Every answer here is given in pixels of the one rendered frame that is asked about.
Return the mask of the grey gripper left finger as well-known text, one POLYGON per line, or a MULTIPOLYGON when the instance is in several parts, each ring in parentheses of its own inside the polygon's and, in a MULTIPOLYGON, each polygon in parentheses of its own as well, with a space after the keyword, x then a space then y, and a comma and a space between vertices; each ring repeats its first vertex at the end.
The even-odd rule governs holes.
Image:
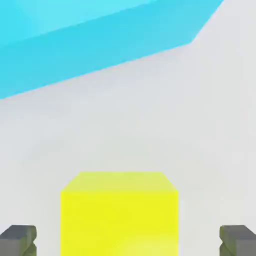
POLYGON ((0 256, 37 256, 34 225, 11 225, 0 235, 0 256))

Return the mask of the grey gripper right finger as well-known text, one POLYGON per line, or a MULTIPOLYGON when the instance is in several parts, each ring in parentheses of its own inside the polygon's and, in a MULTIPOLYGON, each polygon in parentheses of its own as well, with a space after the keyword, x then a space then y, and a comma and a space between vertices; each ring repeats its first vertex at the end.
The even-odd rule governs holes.
POLYGON ((222 225, 219 256, 256 256, 256 234, 245 225, 222 225))

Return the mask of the small yellow cube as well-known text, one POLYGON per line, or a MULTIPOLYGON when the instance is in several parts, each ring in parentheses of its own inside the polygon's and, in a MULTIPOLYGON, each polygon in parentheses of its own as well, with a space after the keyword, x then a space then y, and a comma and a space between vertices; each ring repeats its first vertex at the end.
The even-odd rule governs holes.
POLYGON ((160 171, 85 171, 60 192, 60 256, 178 256, 177 189, 160 171))

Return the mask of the large cyan box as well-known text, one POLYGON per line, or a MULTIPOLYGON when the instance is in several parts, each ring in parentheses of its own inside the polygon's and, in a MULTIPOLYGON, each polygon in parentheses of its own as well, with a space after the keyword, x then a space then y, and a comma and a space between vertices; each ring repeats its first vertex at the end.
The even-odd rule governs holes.
POLYGON ((189 44, 223 0, 0 0, 0 99, 189 44))

